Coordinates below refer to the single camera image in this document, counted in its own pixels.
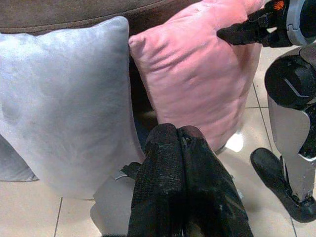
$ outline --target tile floor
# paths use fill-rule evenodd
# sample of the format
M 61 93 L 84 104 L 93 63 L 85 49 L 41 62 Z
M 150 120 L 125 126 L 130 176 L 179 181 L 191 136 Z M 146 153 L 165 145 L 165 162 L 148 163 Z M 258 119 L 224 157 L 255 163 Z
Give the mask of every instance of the tile floor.
M 244 195 L 242 201 L 255 237 L 316 237 L 316 222 L 293 221 L 256 175 L 249 160 L 251 152 L 258 147 L 277 153 L 263 78 L 272 61 L 288 50 L 263 49 L 240 132 L 218 155 Z M 0 182 L 0 203 L 0 237 L 101 236 L 89 216 L 93 201 L 60 198 L 41 181 Z

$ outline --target tile grout line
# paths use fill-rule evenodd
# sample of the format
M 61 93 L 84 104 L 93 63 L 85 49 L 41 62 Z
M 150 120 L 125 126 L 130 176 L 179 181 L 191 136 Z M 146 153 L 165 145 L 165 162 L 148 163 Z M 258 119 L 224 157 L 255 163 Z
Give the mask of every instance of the tile grout line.
M 55 233 L 54 237 L 56 237 L 57 234 L 57 227 L 58 227 L 58 221 L 59 221 L 59 216 L 60 216 L 60 210 L 61 210 L 61 205 L 63 204 L 63 198 L 60 198 L 60 204 L 59 204 L 59 210 L 58 210 L 58 215 L 57 215 L 57 221 L 56 221 L 56 227 L 55 227 Z
M 269 137 L 269 134 L 268 134 L 268 129 L 267 129 L 267 126 L 266 126 L 265 119 L 264 119 L 264 117 L 263 117 L 262 110 L 261 110 L 262 108 L 269 108 L 269 107 L 261 107 L 261 106 L 260 106 L 259 97 L 258 97 L 256 88 L 255 88 L 255 84 L 252 83 L 252 86 L 253 86 L 253 88 L 254 88 L 254 90 L 255 90 L 255 94 L 256 94 L 256 97 L 257 97 L 258 105 L 259 105 L 259 110 L 260 110 L 260 113 L 261 113 L 261 118 L 262 118 L 263 124 L 264 124 L 264 126 L 265 126 L 265 130 L 266 130 L 266 134 L 267 134 L 267 137 L 268 137 L 270 149 L 271 149 L 271 151 L 272 151 L 272 145 L 271 145 L 270 137 Z M 293 223 L 293 219 L 292 219 L 291 216 L 290 216 L 290 220 L 291 220 L 291 223 L 292 223 L 292 227 L 293 227 L 293 231 L 294 231 L 295 237 L 297 237 L 296 229 L 295 229 L 295 226 L 294 226 L 294 223 Z
M 271 145 L 270 137 L 269 137 L 269 134 L 268 134 L 268 129 L 267 129 L 267 126 L 266 126 L 265 119 L 263 118 L 263 113 L 262 113 L 262 110 L 261 110 L 261 107 L 260 107 L 259 98 L 258 98 L 258 94 L 257 94 L 257 91 L 256 91 L 254 83 L 252 83 L 252 86 L 253 86 L 253 89 L 255 90 L 256 98 L 257 98 L 257 101 L 258 101 L 258 104 L 259 104 L 259 110 L 260 110 L 261 118 L 262 118 L 262 121 L 263 121 L 263 125 L 265 126 L 265 130 L 266 130 L 266 134 L 267 134 L 267 137 L 268 137 L 269 146 L 270 146 L 270 149 L 272 151 L 272 145 Z

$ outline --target brown sofa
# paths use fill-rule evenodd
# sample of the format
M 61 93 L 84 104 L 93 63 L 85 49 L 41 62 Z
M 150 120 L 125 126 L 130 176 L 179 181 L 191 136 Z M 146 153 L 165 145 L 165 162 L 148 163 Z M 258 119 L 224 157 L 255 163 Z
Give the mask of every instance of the brown sofa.
M 40 35 L 64 28 L 89 27 L 114 16 L 124 16 L 130 35 L 160 25 L 199 0 L 1 0 L 0 32 Z M 134 113 L 150 111 L 151 105 L 130 58 Z

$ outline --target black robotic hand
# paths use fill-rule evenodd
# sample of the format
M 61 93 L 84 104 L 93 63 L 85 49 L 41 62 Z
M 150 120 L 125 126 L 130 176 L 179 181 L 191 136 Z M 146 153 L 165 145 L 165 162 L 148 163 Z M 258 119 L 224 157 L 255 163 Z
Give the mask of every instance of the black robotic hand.
M 230 174 L 195 127 L 154 128 L 136 176 L 128 237 L 252 237 Z

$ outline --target pink pillow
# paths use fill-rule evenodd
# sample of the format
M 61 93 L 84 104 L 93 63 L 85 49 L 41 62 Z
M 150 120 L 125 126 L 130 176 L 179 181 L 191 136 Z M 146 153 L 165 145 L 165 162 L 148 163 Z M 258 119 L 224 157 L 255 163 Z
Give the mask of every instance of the pink pillow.
M 237 131 L 261 46 L 231 46 L 216 32 L 264 0 L 203 0 L 129 39 L 158 122 L 193 125 L 218 150 Z

